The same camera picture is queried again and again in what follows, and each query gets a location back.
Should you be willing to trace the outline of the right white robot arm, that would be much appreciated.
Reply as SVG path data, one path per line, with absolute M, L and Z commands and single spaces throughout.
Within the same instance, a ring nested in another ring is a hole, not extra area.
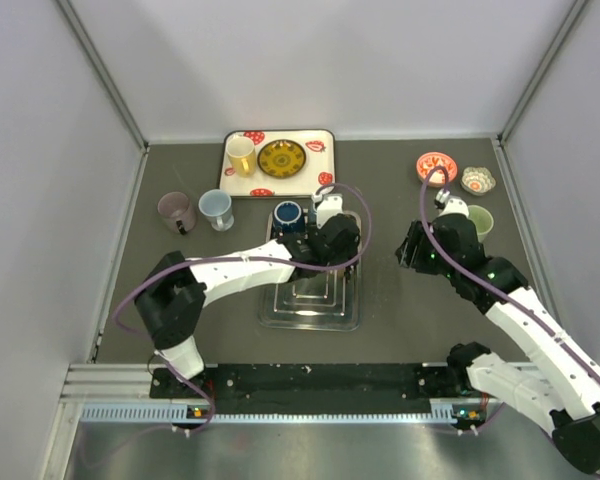
M 510 261 L 486 255 L 461 213 L 413 221 L 396 256 L 405 268 L 445 277 L 537 370 L 522 371 L 477 342 L 458 344 L 447 358 L 449 388 L 503 401 L 550 436 L 574 468 L 600 474 L 600 366 L 553 319 L 526 277 Z

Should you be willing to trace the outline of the light green mug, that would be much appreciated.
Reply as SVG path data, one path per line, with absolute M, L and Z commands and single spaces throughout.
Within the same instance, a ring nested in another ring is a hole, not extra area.
M 479 205 L 469 205 L 468 212 L 468 218 L 475 226 L 478 241 L 483 243 L 494 228 L 494 218 L 489 210 Z

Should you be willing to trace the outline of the purple mug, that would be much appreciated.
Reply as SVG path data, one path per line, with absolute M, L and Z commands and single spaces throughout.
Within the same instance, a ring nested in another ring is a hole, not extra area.
M 195 207 L 183 192 L 164 194 L 157 203 L 157 212 L 165 225 L 180 235 L 188 234 L 196 226 Z

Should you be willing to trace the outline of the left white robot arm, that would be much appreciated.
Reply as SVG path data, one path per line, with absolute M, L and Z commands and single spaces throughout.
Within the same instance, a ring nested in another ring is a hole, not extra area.
M 205 365 L 194 339 L 203 308 L 255 287 L 292 283 L 337 265 L 351 266 L 359 244 L 356 220 L 340 213 L 306 233 L 286 233 L 251 250 L 200 258 L 182 269 L 175 268 L 185 261 L 181 252 L 165 255 L 151 274 L 167 275 L 144 288 L 134 304 L 154 349 L 174 370 L 174 387 L 189 397 L 206 387 Z

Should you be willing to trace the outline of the light blue mug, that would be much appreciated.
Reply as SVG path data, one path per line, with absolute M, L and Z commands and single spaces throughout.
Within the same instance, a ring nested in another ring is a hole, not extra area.
M 220 189 L 205 192 L 199 199 L 198 208 L 218 232 L 225 232 L 234 225 L 232 198 Z

